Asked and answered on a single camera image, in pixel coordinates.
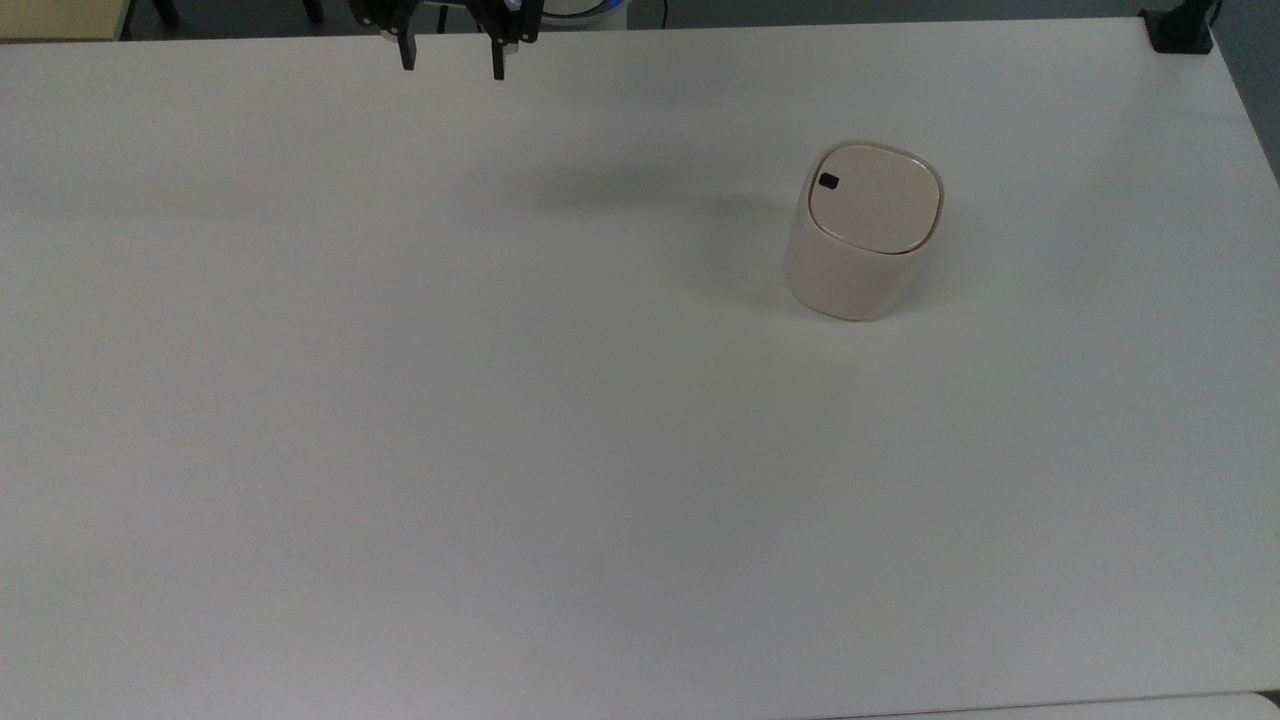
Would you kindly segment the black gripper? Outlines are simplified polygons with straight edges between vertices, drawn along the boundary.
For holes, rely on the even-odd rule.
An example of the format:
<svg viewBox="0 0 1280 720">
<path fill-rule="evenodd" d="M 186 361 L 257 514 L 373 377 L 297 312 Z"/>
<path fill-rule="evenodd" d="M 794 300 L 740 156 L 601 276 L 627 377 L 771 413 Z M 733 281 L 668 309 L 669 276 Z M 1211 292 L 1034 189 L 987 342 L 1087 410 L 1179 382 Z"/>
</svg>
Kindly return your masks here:
<svg viewBox="0 0 1280 720">
<path fill-rule="evenodd" d="M 349 12 L 357 26 L 397 42 L 404 70 L 416 65 L 416 38 L 410 28 L 443 35 L 451 29 L 492 36 L 492 67 L 495 81 L 506 79 L 509 40 L 530 41 L 539 33 L 544 1 L 352 1 Z"/>
</svg>

